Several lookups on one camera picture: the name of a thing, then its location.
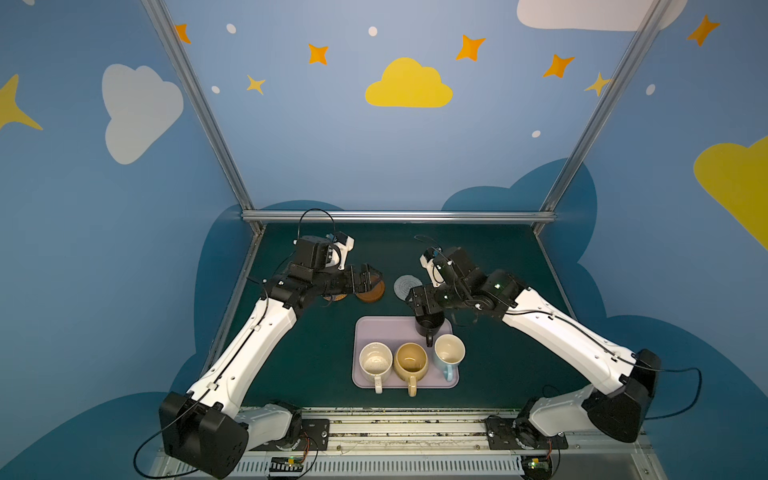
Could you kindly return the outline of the black mug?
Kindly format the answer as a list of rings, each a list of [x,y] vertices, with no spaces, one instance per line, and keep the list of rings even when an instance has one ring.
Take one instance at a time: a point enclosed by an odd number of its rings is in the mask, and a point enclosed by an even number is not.
[[[416,332],[425,339],[426,346],[434,346],[435,338],[442,328],[445,317],[442,313],[417,316],[415,319]]]

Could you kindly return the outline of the grey woven coaster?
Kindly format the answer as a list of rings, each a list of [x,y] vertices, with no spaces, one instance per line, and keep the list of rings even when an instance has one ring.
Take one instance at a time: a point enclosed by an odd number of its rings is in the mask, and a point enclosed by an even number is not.
[[[413,275],[402,275],[395,280],[393,290],[399,300],[406,301],[410,291],[422,285],[423,283],[419,278]]]

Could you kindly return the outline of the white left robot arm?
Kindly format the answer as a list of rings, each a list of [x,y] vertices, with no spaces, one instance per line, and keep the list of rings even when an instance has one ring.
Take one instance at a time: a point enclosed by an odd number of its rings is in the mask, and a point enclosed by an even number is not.
[[[160,404],[165,453],[224,479],[247,450],[288,437],[298,420],[293,407],[272,403],[238,420],[256,375],[315,298],[367,293],[382,280],[368,264],[318,270],[289,265],[265,282],[251,316],[218,360],[185,393],[171,392]]]

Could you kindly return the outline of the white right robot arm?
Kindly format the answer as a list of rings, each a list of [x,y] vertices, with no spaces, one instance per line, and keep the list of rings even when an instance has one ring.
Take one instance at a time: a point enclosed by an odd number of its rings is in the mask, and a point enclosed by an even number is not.
[[[530,399],[513,421],[520,446],[542,448],[578,431],[596,430],[624,443],[639,436],[661,368],[653,352],[633,352],[599,336],[503,270],[461,278],[442,269],[430,284],[411,288],[406,303],[417,321],[429,325],[442,322],[448,310],[486,313],[536,340],[587,379],[580,390]]]

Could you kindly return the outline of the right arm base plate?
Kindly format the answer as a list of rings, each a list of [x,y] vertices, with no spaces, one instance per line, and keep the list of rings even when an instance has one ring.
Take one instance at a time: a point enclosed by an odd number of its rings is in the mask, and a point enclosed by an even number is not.
[[[547,437],[527,420],[491,415],[484,420],[486,437],[491,450],[566,450],[564,435]]]

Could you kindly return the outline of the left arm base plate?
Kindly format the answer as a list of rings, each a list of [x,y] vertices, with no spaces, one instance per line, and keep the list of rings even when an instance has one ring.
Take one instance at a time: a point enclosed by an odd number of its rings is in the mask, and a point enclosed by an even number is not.
[[[277,440],[266,442],[262,445],[250,448],[250,451],[300,451],[303,452],[306,446],[310,446],[311,451],[326,451],[330,439],[330,420],[303,419],[301,431],[294,440]]]

